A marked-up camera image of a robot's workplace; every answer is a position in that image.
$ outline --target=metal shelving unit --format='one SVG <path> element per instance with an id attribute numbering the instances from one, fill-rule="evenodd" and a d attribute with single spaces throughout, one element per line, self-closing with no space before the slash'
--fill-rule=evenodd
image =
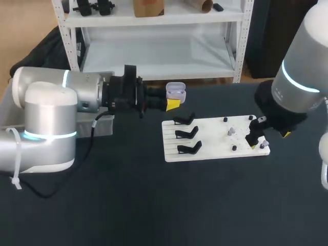
<path id="1" fill-rule="evenodd" d="M 52 0 L 73 71 L 123 75 L 124 64 L 137 65 L 144 80 L 234 77 L 241 70 L 254 0 L 217 0 L 224 11 L 203 14 L 183 0 L 165 0 L 165 14 L 136 18 L 133 0 L 115 1 L 112 15 L 93 11 L 64 15 Z M 76 6 L 70 0 L 70 8 Z M 75 28 L 81 27 L 87 52 L 81 67 Z"/>

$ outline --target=cardboard tube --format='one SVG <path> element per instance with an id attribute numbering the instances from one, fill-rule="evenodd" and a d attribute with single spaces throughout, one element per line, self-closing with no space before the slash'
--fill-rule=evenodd
<path id="1" fill-rule="evenodd" d="M 185 1 L 203 13 L 208 13 L 213 8 L 212 0 L 185 0 Z"/>

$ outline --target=wooden floor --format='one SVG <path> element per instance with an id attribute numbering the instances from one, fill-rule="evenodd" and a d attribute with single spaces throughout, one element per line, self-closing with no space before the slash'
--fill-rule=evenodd
<path id="1" fill-rule="evenodd" d="M 0 98 L 10 78 L 10 68 L 28 55 L 56 25 L 50 0 L 0 0 Z M 247 69 L 244 70 L 242 82 L 259 81 L 253 80 Z M 192 80 L 188 84 L 208 85 L 230 81 L 205 79 Z"/>

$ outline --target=black cable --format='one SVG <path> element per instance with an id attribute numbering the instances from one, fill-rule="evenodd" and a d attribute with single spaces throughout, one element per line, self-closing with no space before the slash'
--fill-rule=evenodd
<path id="1" fill-rule="evenodd" d="M 91 152 L 91 149 L 92 149 L 92 146 L 93 146 L 93 138 L 94 138 L 94 129 L 96 127 L 96 124 L 97 124 L 97 121 L 105 116 L 105 115 L 112 115 L 112 113 L 110 113 L 109 111 L 106 111 L 106 112 L 103 112 L 101 114 L 99 114 L 93 124 L 92 124 L 92 127 L 91 127 L 91 136 L 90 136 L 90 142 L 89 142 L 89 146 L 88 146 L 88 149 L 87 149 L 87 152 L 84 156 L 84 158 L 78 162 L 76 165 L 72 166 L 70 171 L 67 173 L 67 175 L 61 180 L 61 182 L 57 185 L 57 187 L 55 188 L 55 190 L 49 194 L 43 194 L 41 193 L 40 191 L 38 191 L 33 185 L 31 185 L 29 182 L 27 182 L 26 180 L 24 180 L 23 178 L 19 177 L 19 181 L 21 184 L 25 185 L 27 188 L 29 188 L 36 196 L 40 197 L 40 198 L 43 198 L 43 199 L 48 199 L 48 198 L 51 198 L 53 197 L 54 195 L 56 195 L 58 193 L 58 191 L 61 190 L 61 188 L 66 184 L 66 182 L 71 178 L 71 176 L 74 174 L 74 172 L 76 172 L 83 164 L 83 162 L 88 158 L 90 152 Z M 12 178 L 13 175 L 11 174 L 8 174 L 8 173 L 0 173 L 0 175 L 2 176 L 5 176 L 5 177 L 9 177 L 9 178 Z"/>

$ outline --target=white board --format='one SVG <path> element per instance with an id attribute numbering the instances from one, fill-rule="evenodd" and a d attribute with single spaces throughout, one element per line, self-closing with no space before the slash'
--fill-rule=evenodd
<path id="1" fill-rule="evenodd" d="M 224 117 L 195 119 L 189 125 L 175 125 L 173 120 L 162 122 L 162 133 L 164 143 L 165 161 L 191 161 L 191 160 L 208 160 L 221 158 L 251 157 L 269 155 L 269 146 L 264 149 L 260 148 L 265 137 L 259 138 L 259 144 L 252 149 L 247 143 L 245 137 L 250 133 L 249 115 L 227 117 L 228 121 L 223 121 Z M 195 126 L 199 130 L 193 139 L 177 139 L 176 130 L 191 132 Z M 228 136 L 229 129 L 233 127 L 236 131 L 232 136 Z M 178 145 L 194 147 L 201 141 L 202 147 L 197 154 L 179 154 Z"/>

